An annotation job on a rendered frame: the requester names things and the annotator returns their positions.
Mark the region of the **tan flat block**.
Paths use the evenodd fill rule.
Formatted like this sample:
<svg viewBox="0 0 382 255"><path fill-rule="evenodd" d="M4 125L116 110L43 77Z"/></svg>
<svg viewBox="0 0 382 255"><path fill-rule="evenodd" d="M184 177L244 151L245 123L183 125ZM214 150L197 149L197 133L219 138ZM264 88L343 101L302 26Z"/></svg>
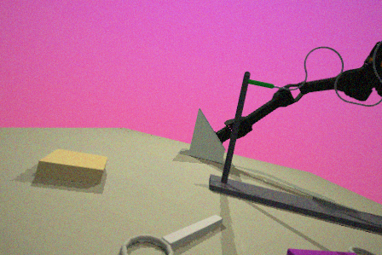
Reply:
<svg viewBox="0 0 382 255"><path fill-rule="evenodd" d="M38 161L35 177L101 184L107 158L57 148Z"/></svg>

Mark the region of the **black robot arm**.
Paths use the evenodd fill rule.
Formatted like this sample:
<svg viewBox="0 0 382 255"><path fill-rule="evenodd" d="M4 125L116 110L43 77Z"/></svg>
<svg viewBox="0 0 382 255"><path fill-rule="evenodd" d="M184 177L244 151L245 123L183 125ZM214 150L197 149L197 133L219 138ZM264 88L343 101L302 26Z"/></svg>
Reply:
<svg viewBox="0 0 382 255"><path fill-rule="evenodd" d="M345 87L350 82L352 83L356 78L356 72L358 71L358 69L359 68L342 72L337 82L337 90L344 91ZM257 123L260 119L264 118L268 114L272 113L278 107L289 106L299 101L303 95L309 92L316 92L321 90L335 90L334 85L338 76L335 78L322 78L305 82L305 84L299 88L300 93L296 96L296 98L293 98L290 90L278 89L274 93L272 100L268 101L249 115L241 117L237 139L242 138L243 136L251 132L253 130L252 126L255 123ZM377 93L380 96L382 96L382 83L380 81L377 84L372 83L369 89L372 90L373 88L375 88L375 91L377 91ZM226 120L224 123L226 126L223 127L221 130L215 132L222 144L231 137L234 119Z"/></svg>

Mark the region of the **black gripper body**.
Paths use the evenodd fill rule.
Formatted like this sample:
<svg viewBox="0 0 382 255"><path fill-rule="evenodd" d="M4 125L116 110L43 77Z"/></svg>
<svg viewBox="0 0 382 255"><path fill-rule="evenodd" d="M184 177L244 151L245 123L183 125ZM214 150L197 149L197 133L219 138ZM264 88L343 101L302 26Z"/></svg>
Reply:
<svg viewBox="0 0 382 255"><path fill-rule="evenodd" d="M372 51L370 52L370 55L374 54L374 51L376 50L376 48L379 45L379 42L377 42L375 44ZM382 55L382 43L380 44L376 55ZM353 85L352 83L355 85ZM350 82L344 89L344 93L347 96L355 98L359 101L366 101L368 99L368 97L371 95L371 93L373 92L372 90L369 89L372 82L358 78L356 76L356 78L354 79L354 81L352 83Z"/></svg>

